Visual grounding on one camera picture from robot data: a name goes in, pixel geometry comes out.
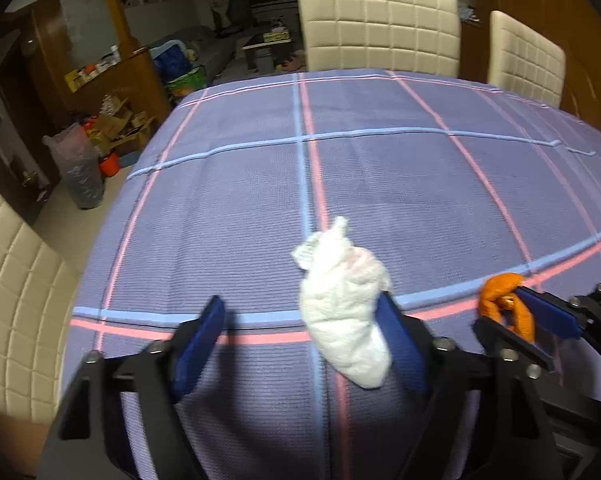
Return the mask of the grey plastic bag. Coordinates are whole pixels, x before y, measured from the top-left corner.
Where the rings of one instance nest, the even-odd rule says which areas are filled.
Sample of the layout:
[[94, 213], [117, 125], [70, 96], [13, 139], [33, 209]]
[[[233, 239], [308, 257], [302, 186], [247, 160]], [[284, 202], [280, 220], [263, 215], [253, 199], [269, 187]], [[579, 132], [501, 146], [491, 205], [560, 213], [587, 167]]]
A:
[[55, 136], [44, 136], [58, 167], [69, 196], [79, 209], [99, 207], [104, 197], [104, 185], [98, 153], [90, 143], [84, 128], [76, 122]]

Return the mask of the cream chair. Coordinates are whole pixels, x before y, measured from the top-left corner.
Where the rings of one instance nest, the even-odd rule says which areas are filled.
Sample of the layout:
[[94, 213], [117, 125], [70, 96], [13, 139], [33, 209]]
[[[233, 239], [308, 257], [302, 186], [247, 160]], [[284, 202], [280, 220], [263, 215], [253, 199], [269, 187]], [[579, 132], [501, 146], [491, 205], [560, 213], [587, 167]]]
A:
[[487, 84], [558, 107], [565, 81], [563, 49], [510, 15], [491, 11]]
[[458, 0], [298, 0], [310, 72], [459, 75]]
[[0, 194], [0, 414], [54, 419], [79, 279]]

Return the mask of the green shopping bag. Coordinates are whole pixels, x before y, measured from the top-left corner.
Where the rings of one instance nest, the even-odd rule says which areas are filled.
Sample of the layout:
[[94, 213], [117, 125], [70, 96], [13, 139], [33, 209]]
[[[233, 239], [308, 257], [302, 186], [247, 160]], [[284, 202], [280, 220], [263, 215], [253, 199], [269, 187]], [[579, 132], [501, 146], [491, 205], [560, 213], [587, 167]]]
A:
[[194, 67], [188, 73], [167, 82], [167, 89], [176, 100], [181, 100], [206, 86], [206, 74], [203, 67]]

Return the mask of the wooden partition counter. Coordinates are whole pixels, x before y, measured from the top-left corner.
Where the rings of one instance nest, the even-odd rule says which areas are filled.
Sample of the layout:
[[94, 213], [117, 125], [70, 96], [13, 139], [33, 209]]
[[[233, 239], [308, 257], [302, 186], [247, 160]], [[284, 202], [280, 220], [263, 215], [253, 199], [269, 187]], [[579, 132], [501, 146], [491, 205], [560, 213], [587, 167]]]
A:
[[108, 68], [75, 92], [71, 92], [66, 84], [64, 106], [66, 110], [96, 115], [107, 94], [126, 101], [135, 113], [145, 112], [148, 117], [154, 117], [159, 124], [172, 111], [165, 87], [147, 47], [134, 51], [130, 58]]

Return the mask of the coffee table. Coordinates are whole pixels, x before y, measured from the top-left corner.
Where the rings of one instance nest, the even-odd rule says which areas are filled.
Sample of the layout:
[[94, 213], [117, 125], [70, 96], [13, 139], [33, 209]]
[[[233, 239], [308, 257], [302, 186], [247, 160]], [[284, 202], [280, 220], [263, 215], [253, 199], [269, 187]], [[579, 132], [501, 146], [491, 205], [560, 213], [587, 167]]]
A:
[[294, 42], [290, 38], [266, 41], [265, 34], [258, 32], [246, 41], [242, 52], [249, 70], [267, 75], [274, 73], [276, 66], [281, 65], [293, 54]]

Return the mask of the orange bucket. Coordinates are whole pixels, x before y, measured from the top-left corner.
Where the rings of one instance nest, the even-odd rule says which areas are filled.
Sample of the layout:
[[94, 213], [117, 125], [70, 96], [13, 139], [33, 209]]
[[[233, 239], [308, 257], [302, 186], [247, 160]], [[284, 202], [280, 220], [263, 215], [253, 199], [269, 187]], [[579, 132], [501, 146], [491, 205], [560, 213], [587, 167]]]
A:
[[113, 178], [120, 171], [119, 157], [116, 153], [110, 153], [102, 157], [99, 161], [99, 167], [104, 177]]

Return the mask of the orange peel piece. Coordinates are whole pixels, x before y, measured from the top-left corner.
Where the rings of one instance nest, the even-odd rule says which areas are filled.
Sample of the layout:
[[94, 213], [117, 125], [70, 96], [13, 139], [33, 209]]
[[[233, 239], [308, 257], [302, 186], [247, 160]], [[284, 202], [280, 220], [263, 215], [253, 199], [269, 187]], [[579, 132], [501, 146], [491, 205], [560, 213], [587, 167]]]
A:
[[525, 278], [516, 273], [503, 273], [488, 278], [479, 293], [477, 312], [506, 326], [525, 341], [536, 340], [535, 318], [526, 304], [515, 292], [524, 284]]

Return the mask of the cream chair far right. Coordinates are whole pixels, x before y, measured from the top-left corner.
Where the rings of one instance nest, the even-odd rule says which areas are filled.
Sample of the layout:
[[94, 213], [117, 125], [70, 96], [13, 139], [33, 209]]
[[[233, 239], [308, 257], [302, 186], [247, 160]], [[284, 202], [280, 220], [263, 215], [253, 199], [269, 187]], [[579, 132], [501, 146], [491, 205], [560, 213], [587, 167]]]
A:
[[491, 11], [487, 84], [558, 107], [565, 81], [563, 49], [510, 15]]

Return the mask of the white tissue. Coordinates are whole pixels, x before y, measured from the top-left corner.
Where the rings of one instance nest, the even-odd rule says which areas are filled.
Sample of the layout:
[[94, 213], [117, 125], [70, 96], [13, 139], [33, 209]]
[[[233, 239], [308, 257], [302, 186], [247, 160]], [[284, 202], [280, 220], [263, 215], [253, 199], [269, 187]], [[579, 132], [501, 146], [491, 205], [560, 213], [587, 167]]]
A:
[[375, 321], [377, 301], [392, 289], [381, 261], [351, 243], [348, 220], [314, 232], [292, 252], [304, 277], [299, 311], [320, 354], [360, 388], [381, 387], [392, 358]]

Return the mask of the cardboard boxes pile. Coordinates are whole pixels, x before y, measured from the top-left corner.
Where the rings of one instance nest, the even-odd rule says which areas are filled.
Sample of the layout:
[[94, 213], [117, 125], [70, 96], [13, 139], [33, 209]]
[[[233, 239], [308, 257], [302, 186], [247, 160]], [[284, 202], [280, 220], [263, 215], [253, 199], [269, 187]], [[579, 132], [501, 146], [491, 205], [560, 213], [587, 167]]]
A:
[[104, 96], [95, 122], [88, 128], [88, 138], [101, 157], [142, 153], [156, 131], [157, 120], [145, 110], [134, 112], [128, 99], [114, 94]]

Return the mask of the cream chair left side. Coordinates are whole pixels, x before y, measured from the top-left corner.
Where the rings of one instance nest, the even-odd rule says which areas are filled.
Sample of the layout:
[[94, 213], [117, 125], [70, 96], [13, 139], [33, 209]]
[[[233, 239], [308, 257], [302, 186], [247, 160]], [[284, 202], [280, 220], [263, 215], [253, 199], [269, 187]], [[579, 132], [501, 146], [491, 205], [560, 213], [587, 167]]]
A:
[[54, 419], [79, 279], [0, 194], [0, 414]]

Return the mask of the cream chair far middle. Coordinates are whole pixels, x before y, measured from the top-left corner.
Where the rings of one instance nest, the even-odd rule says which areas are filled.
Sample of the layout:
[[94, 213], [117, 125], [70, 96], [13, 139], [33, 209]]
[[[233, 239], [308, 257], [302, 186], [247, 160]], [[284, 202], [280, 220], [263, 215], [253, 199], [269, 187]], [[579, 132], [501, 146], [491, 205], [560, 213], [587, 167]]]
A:
[[459, 75], [458, 0], [298, 0], [310, 72]]

